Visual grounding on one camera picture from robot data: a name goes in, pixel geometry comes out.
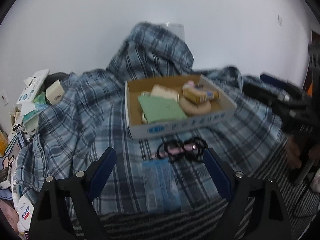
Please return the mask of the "person's right hand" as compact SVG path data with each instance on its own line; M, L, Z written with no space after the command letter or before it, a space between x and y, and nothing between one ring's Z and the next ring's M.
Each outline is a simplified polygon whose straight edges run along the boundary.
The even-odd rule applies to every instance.
M296 141L294 140L294 137L289 136L287 139L287 143L285 146L286 150L286 159L291 168L300 168L302 165L302 162L300 161L300 150L298 145L296 144ZM319 162L319 155L320 155L320 147L319 145L312 148L309 152L309 157L313 159L314 165L317 165Z

